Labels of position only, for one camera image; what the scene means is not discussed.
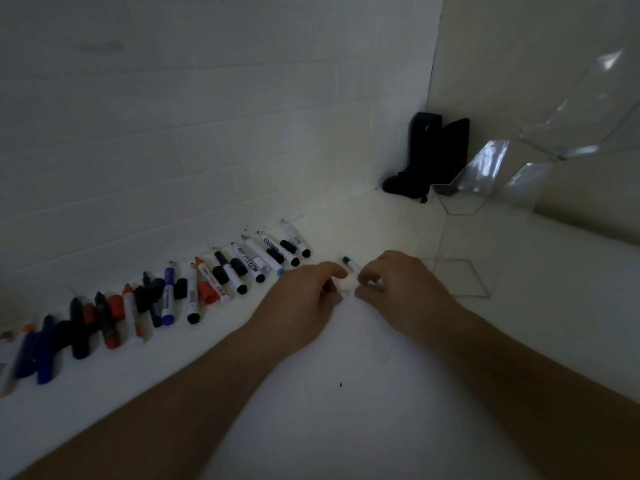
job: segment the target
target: table surface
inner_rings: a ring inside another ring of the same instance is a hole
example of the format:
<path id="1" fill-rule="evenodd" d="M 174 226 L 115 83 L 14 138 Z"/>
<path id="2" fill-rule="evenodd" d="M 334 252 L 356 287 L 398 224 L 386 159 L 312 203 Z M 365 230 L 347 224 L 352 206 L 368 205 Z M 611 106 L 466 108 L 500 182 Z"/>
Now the table surface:
<path id="1" fill-rule="evenodd" d="M 313 250 L 309 262 L 343 253 L 364 264 L 386 249 L 428 258 L 439 239 L 428 206 L 380 191 L 294 225 Z M 526 345 L 640 401 L 638 269 L 638 248 L 533 216 L 491 299 L 461 301 Z M 195 326 L 181 316 L 150 331 L 139 349 L 100 344 L 84 361 L 64 350 L 61 371 L 46 386 L 23 379 L 0 401 L 0 479 L 193 361 L 242 325 L 275 279 L 207 307 Z M 347 292 L 355 286 L 353 275 L 339 284 Z M 391 476 L 538 477 L 435 357 L 352 296 L 311 346 L 265 380 L 203 474 Z"/>

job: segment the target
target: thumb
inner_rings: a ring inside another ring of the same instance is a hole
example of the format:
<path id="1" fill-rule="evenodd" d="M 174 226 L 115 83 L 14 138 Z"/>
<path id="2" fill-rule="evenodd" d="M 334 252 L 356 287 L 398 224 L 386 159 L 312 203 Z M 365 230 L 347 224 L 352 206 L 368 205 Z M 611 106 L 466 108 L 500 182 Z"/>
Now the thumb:
<path id="1" fill-rule="evenodd" d="M 379 289 L 369 286 L 360 285 L 355 291 L 356 298 L 366 301 L 368 304 L 373 305 L 379 312 L 382 312 L 382 306 L 385 298 L 385 292 Z"/>
<path id="2" fill-rule="evenodd" d="M 333 307 L 342 301 L 342 295 L 338 291 L 323 293 L 320 298 L 320 313 L 330 315 Z"/>

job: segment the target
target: person's left hand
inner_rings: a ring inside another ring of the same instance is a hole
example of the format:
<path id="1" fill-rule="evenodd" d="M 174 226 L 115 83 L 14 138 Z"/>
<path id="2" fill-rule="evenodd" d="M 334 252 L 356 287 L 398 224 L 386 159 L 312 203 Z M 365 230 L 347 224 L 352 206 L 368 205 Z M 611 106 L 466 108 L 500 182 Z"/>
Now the person's left hand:
<path id="1" fill-rule="evenodd" d="M 281 359 L 313 342 L 342 300 L 332 276 L 346 278 L 347 271 L 325 261 L 284 273 L 245 325 L 254 340 Z"/>

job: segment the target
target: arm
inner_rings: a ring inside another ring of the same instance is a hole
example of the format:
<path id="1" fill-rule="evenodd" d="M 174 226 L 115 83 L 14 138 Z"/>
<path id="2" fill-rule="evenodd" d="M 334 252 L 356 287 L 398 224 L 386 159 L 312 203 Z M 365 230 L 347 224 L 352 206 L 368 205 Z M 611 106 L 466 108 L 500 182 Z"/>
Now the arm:
<path id="1" fill-rule="evenodd" d="M 243 327 L 17 479 L 196 477 L 270 371 L 320 334 L 341 300 L 331 277 L 346 274 L 334 263 L 286 272 Z"/>
<path id="2" fill-rule="evenodd" d="M 366 286 L 382 278 L 384 289 Z M 637 478 L 640 406 L 509 338 L 464 309 L 416 258 L 386 251 L 356 290 L 432 348 L 552 478 Z"/>

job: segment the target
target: wall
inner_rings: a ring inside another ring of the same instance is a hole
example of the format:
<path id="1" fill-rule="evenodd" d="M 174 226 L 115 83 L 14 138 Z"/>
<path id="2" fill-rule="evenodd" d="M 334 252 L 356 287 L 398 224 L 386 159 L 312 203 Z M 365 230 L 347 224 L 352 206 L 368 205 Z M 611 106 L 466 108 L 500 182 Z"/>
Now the wall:
<path id="1" fill-rule="evenodd" d="M 623 48 L 640 0 L 444 0 L 428 109 L 471 118 L 469 154 L 544 122 L 596 57 Z M 546 156 L 516 142 L 505 181 Z M 536 211 L 640 244 L 640 153 L 556 165 Z"/>
<path id="2" fill-rule="evenodd" d="M 441 5 L 0 0 L 6 315 L 66 307 L 401 169 Z"/>

